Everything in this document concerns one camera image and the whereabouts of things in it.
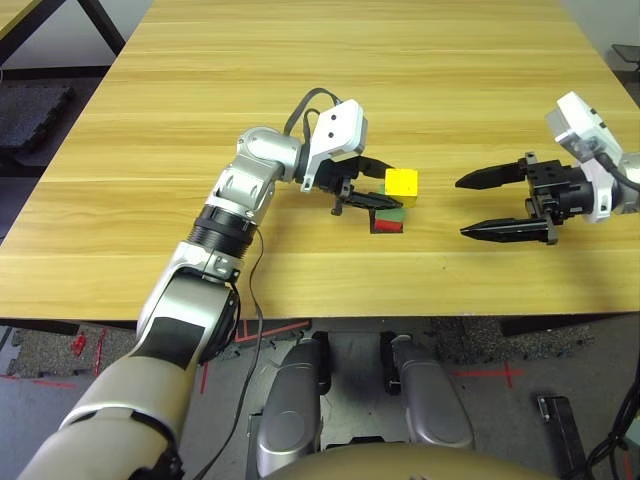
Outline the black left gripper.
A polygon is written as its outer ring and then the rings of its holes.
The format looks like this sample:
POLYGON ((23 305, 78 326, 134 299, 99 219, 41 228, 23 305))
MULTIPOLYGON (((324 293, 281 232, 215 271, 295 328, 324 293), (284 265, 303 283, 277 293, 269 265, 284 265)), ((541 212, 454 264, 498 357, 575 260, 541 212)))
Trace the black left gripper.
POLYGON ((323 161, 319 169, 319 189, 335 197, 331 214, 341 216, 345 205, 366 210, 402 208, 401 202, 388 195, 354 191, 352 181, 359 176, 360 172, 366 177, 384 178, 388 169, 392 169, 392 166, 362 155, 338 162, 323 161))

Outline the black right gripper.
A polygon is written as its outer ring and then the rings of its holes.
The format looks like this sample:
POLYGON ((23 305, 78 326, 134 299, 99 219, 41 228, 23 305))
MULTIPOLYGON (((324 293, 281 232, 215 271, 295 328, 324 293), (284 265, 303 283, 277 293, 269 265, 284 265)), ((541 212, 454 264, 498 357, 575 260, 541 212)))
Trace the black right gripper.
POLYGON ((594 206, 592 183, 580 167, 559 160, 538 162, 529 152, 516 162, 472 171, 455 182, 456 188, 492 189, 526 180, 528 219, 490 219, 460 229, 466 237, 497 243, 538 241, 553 245, 556 227, 574 216, 590 214, 594 206))

